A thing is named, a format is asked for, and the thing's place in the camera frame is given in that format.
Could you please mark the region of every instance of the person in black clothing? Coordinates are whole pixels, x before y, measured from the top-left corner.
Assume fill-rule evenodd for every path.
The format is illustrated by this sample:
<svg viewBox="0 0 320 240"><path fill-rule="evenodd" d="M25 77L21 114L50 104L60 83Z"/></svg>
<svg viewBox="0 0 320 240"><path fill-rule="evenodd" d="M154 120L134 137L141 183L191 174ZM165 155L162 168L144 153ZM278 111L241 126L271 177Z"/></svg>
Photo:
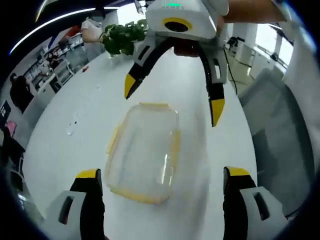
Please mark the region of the person in black clothing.
<svg viewBox="0 0 320 240"><path fill-rule="evenodd" d="M11 100L13 104L24 113L29 103L34 98L30 92L30 86L24 76L17 77L15 73L10 76L10 81L12 83L10 89Z"/></svg>
<svg viewBox="0 0 320 240"><path fill-rule="evenodd" d="M47 61L50 63L50 67L55 69L59 65L59 59L56 55L52 54L51 52L48 54Z"/></svg>

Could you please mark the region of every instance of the potted plant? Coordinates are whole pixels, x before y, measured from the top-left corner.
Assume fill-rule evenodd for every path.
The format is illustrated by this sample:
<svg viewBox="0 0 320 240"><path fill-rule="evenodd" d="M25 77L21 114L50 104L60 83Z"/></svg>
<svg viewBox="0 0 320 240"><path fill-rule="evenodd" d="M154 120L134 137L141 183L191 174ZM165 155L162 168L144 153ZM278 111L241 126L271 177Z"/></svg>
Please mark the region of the potted plant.
<svg viewBox="0 0 320 240"><path fill-rule="evenodd" d="M134 43L143 41L146 37L147 20L142 19L137 23L129 22L123 25L108 25L101 35L101 42L111 55L133 55Z"/></svg>

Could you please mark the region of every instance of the white tabletop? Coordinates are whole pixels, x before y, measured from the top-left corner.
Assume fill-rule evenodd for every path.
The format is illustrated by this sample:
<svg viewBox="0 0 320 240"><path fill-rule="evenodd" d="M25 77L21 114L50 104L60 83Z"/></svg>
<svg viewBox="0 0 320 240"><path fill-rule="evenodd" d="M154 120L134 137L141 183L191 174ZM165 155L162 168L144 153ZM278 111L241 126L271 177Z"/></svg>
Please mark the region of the white tabletop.
<svg viewBox="0 0 320 240"><path fill-rule="evenodd" d="M104 233L112 240L222 239L223 168L244 168L257 182L250 130L231 84L224 86L225 107L212 128L199 58L178 57L169 50L129 100L124 98L124 82L133 61L120 58L102 54L90 62L86 72L78 72L63 86L39 119L23 163L36 206L46 216L48 205L70 189L79 172L104 172L110 137L130 107L169 103L179 112L181 129L173 193L161 205L148 205L111 193L103 184Z"/></svg>

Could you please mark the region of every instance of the transparent glass container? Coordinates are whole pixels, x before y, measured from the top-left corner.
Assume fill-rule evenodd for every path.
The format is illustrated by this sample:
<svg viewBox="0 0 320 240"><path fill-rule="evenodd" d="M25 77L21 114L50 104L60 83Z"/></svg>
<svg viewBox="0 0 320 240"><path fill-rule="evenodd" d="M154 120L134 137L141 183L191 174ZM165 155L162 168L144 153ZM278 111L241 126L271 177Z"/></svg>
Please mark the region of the transparent glass container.
<svg viewBox="0 0 320 240"><path fill-rule="evenodd" d="M133 106L111 139L105 184L131 200L162 203L171 192L179 145L177 111L162 103Z"/></svg>

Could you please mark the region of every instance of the person in white shirt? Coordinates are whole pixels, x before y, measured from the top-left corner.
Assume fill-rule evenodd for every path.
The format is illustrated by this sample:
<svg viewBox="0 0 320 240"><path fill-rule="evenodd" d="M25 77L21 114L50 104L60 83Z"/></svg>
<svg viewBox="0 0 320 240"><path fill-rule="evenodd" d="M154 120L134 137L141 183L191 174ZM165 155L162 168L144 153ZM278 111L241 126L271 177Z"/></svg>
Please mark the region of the person in white shirt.
<svg viewBox="0 0 320 240"><path fill-rule="evenodd" d="M95 10L91 17L87 18L81 26L84 50L89 62L105 51L103 44L100 42L100 36L103 33L101 21L105 14Z"/></svg>

